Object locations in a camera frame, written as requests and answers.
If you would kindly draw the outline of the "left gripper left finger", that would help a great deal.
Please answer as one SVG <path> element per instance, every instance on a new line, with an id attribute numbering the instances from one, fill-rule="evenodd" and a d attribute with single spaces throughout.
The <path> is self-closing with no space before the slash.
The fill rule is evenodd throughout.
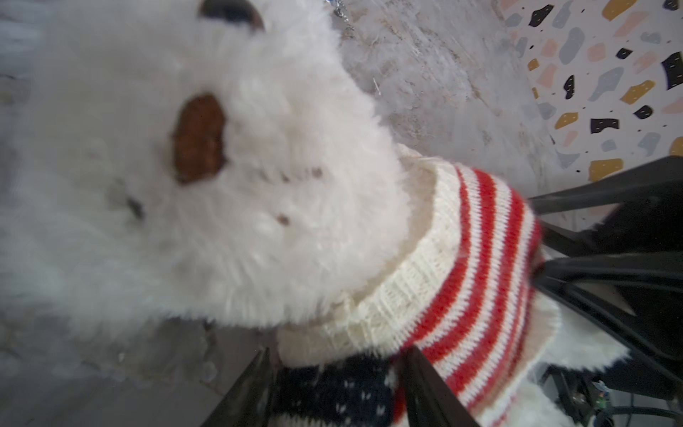
<path id="1" fill-rule="evenodd" d="M 260 350 L 201 427 L 265 427 L 270 423 L 276 368 Z"/>

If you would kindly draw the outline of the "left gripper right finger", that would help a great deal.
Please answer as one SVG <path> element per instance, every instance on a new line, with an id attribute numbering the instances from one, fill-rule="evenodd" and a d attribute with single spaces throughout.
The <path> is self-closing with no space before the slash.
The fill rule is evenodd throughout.
<path id="1" fill-rule="evenodd" d="M 410 427 L 480 427 L 416 346 L 406 351 L 402 380 Z"/>

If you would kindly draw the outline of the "white teddy bear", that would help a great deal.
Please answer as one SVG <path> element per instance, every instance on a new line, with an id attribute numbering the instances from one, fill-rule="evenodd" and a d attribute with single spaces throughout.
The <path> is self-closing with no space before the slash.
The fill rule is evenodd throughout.
<path id="1" fill-rule="evenodd" d="M 272 329 L 277 426 L 279 329 L 385 274 L 417 224 L 321 1 L 61 1 L 9 129 L 5 371 L 197 377 L 220 327 Z M 628 355 L 558 310 L 528 426 L 571 425 L 539 365 Z"/>

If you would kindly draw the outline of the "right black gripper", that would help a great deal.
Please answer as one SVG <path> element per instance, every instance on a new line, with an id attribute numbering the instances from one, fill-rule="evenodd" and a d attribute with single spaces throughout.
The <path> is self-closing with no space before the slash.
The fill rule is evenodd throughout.
<path id="1" fill-rule="evenodd" d="M 548 261 L 533 284 L 676 384 L 682 383 L 680 190 L 682 157 L 669 156 L 529 200 L 538 215 L 624 203 L 594 231 L 601 255 Z"/>

